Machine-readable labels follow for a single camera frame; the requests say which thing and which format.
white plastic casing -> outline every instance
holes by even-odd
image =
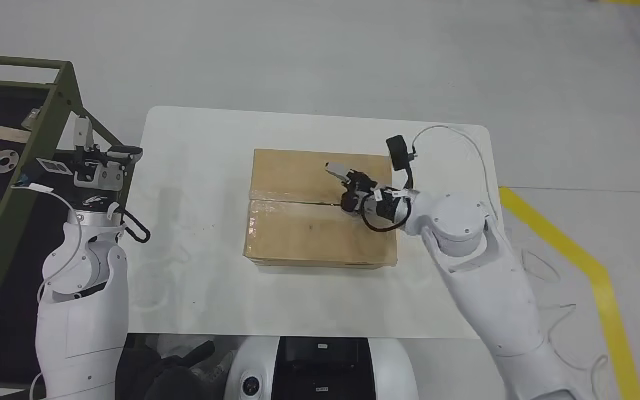
[[[65,222],[64,242],[44,261],[42,277],[49,279],[69,260],[78,243],[78,225]],[[119,226],[82,225],[82,238],[78,252],[65,267],[64,273],[51,281],[51,289],[58,293],[72,294],[104,282],[109,268],[104,262],[107,252],[115,245],[115,236],[123,230]]]
[[[419,400],[416,377],[398,339],[370,338],[371,362],[378,400]]]
[[[511,246],[487,217],[487,247],[455,264],[425,228],[422,239],[461,314],[487,346],[505,384],[508,400],[591,396],[576,387],[540,329],[535,297]]]
[[[48,398],[109,399],[129,323],[127,262],[114,246],[103,290],[90,296],[45,290],[38,307],[36,353]]]
[[[484,209],[479,202],[453,193],[433,203],[429,225],[444,254],[464,257],[478,248],[482,239],[484,217]]]
[[[271,398],[271,385],[276,365],[276,354],[280,338],[277,336],[252,336],[247,338],[238,349],[224,392],[224,400],[268,400]],[[242,383],[250,376],[260,382],[260,388],[254,396],[242,391]]]

green metal frame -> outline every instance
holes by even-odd
[[[88,117],[94,131],[111,145],[122,143],[95,119],[82,105],[78,81],[70,61],[40,60],[33,58],[16,58],[0,56],[0,65],[18,67],[57,69],[53,83],[9,82],[0,81],[0,87],[41,89],[48,91],[38,118],[33,124],[29,141],[26,143],[20,161],[10,181],[13,185],[20,175],[22,166],[36,157],[51,159],[60,141],[60,136],[71,112],[78,116]],[[126,203],[133,170],[130,170],[124,181],[124,188],[118,202]],[[0,201],[0,284],[8,271],[13,256],[24,232],[29,214],[35,201],[36,193],[27,190],[11,190],[7,188]]]

black panel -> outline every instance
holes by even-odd
[[[281,338],[271,398],[374,400],[369,342],[363,338]]]
[[[42,107],[48,89],[0,87],[0,126],[23,129],[20,125],[32,109]]]
[[[57,154],[54,160],[67,161],[68,157]],[[8,181],[3,182],[0,193],[6,184]],[[0,382],[30,384],[40,372],[35,349],[36,291],[42,282],[44,260],[64,240],[62,224],[67,211],[51,196],[36,197],[11,266],[0,284]]]

white robot body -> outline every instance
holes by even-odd
[[[75,257],[78,263],[70,263],[72,267],[67,273],[54,276],[50,284],[45,285],[38,306],[36,353],[49,398],[113,399],[115,396],[116,369],[128,332],[129,299],[127,259],[115,242],[124,227],[118,225],[119,219],[111,224],[82,225],[82,245]],[[66,245],[52,253],[56,256],[50,256],[45,262],[45,279],[60,268],[54,264],[68,260],[72,254],[67,251],[68,247],[75,248],[77,243],[76,225],[66,223],[64,231],[70,238],[66,238]],[[92,237],[97,240],[88,243]],[[82,260],[87,254],[93,254],[95,261]],[[105,286],[78,298],[77,294],[61,293],[71,282],[75,285],[74,293],[100,283]]]
[[[373,365],[377,400],[418,400],[413,367],[404,347],[397,339],[368,339]],[[224,400],[268,400],[272,398],[274,370],[279,337],[250,337],[234,359]],[[258,391],[248,395],[243,390],[247,379],[255,378]],[[331,394],[331,386],[323,387]]]

black cable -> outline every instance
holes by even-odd
[[[385,228],[378,228],[377,226],[373,226],[371,224],[371,222],[369,222],[369,220],[367,220],[366,211],[364,210],[365,202],[372,195],[373,195],[373,193],[369,193],[369,194],[365,195],[362,198],[362,203],[360,205],[360,215],[362,216],[362,221],[367,226],[367,228],[371,229],[374,232],[390,232],[390,231],[392,231],[394,229],[400,228],[402,225],[404,225],[407,222],[407,220],[409,219],[409,216],[411,215],[411,200],[408,197],[405,197],[404,201],[407,203],[407,215],[404,216],[402,221],[398,222],[397,224],[385,227]]]
[[[124,215],[126,215],[127,217],[129,217],[133,222],[135,222],[135,224],[138,226],[138,228],[140,228],[140,230],[142,232],[144,232],[144,238],[140,238],[138,235],[135,234],[135,232],[133,232],[133,230],[131,230],[129,227],[126,227],[125,230],[127,231],[127,233],[129,235],[131,235],[131,237],[133,238],[133,240],[135,240],[138,243],[147,243],[149,241],[149,239],[151,239],[151,231],[149,231],[149,229],[147,229],[147,227],[145,227],[144,225],[142,225],[142,223],[140,221],[138,221],[138,219],[136,217],[133,216],[133,214],[131,214],[129,211],[125,210],[124,207],[120,207],[120,209],[122,210],[122,212],[124,213]]]
[[[404,184],[405,189],[413,189],[413,172],[411,171],[411,167],[407,167],[407,181]]]

